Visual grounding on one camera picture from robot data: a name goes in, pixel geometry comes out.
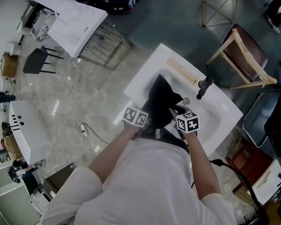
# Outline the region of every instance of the hand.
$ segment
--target hand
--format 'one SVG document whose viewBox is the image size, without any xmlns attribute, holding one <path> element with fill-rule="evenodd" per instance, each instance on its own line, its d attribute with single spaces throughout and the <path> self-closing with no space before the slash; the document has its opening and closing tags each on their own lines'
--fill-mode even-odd
<svg viewBox="0 0 281 225">
<path fill-rule="evenodd" d="M 140 130 L 140 127 L 133 126 L 129 123 L 125 123 L 123 133 L 125 133 L 130 139 Z"/>
<path fill-rule="evenodd" d="M 191 132 L 191 133 L 183 133 L 185 139 L 188 140 L 192 140 L 192 139 L 198 139 L 196 132 Z"/>
</svg>

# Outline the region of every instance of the cardboard box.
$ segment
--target cardboard box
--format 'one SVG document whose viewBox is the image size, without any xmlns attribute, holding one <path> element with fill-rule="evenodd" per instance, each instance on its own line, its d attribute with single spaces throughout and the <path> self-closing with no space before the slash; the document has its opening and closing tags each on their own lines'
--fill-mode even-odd
<svg viewBox="0 0 281 225">
<path fill-rule="evenodd" d="M 4 145 L 11 158 L 11 160 L 16 160 L 23 157 L 14 136 L 7 136 L 4 138 Z"/>
<path fill-rule="evenodd" d="M 18 69 L 18 57 L 10 56 L 8 53 L 3 54 L 2 64 L 1 64 L 1 76 L 15 77 Z"/>
</svg>

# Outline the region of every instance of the black chair leg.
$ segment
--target black chair leg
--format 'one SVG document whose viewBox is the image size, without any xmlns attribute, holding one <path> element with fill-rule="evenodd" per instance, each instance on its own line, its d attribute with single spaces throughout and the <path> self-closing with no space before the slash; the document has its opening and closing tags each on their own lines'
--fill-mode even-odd
<svg viewBox="0 0 281 225">
<path fill-rule="evenodd" d="M 45 47 L 45 49 L 46 49 L 46 50 L 49 50 L 49 51 L 53 51 L 53 52 L 58 52 L 57 50 L 54 50 L 54 49 L 51 49 L 51 48 L 46 48 L 46 47 Z"/>
<path fill-rule="evenodd" d="M 50 71 L 40 71 L 41 73 L 56 73 L 56 72 L 50 72 Z"/>
<path fill-rule="evenodd" d="M 251 111 L 253 110 L 253 108 L 255 107 L 255 105 L 257 104 L 257 102 L 259 101 L 259 99 L 262 97 L 264 93 L 259 93 L 256 97 L 256 100 L 254 101 L 254 103 L 251 105 L 249 111 L 242 117 L 242 120 L 241 120 L 241 125 L 242 125 L 242 130 L 243 132 L 247 135 L 247 137 L 250 139 L 250 141 L 258 148 L 260 148 L 264 143 L 265 141 L 267 140 L 268 136 L 267 134 L 265 134 L 263 136 L 263 138 L 261 139 L 261 141 L 259 143 L 256 143 L 254 141 L 254 139 L 251 137 L 251 135 L 248 133 L 248 131 L 245 129 L 244 127 L 244 121 L 245 119 L 247 118 L 247 116 L 251 113 Z"/>
<path fill-rule="evenodd" d="M 52 54 L 49 54 L 49 53 L 48 53 L 48 56 L 51 56 L 51 57 L 54 57 L 54 58 L 59 58 L 59 59 L 63 59 L 62 57 L 59 57 L 59 56 L 55 56 L 55 55 L 52 55 Z"/>
</svg>

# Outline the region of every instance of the metal rack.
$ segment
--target metal rack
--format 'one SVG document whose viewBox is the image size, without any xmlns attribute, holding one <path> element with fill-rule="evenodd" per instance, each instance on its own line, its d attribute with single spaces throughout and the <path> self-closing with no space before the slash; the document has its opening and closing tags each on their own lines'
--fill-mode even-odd
<svg viewBox="0 0 281 225">
<path fill-rule="evenodd" d="M 123 36 L 105 20 L 87 42 L 78 58 L 114 71 L 119 64 L 120 58 L 124 54 L 118 57 L 119 61 L 114 65 L 111 64 L 111 60 L 116 57 L 117 51 L 127 42 L 128 41 L 125 41 Z"/>
</svg>

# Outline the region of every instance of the black stool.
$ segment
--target black stool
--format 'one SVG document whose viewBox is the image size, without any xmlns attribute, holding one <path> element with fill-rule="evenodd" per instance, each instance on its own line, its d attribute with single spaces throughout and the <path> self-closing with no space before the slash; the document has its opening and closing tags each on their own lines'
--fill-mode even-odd
<svg viewBox="0 0 281 225">
<path fill-rule="evenodd" d="M 53 54 L 49 54 L 47 50 L 57 52 L 56 50 L 45 48 L 44 46 L 42 46 L 41 48 L 37 48 L 28 56 L 23 68 L 23 73 L 26 74 L 55 73 L 55 72 L 42 70 L 44 64 L 50 64 L 49 62 L 46 62 L 47 57 L 51 56 L 59 59 L 63 59 L 63 58 Z"/>
</svg>

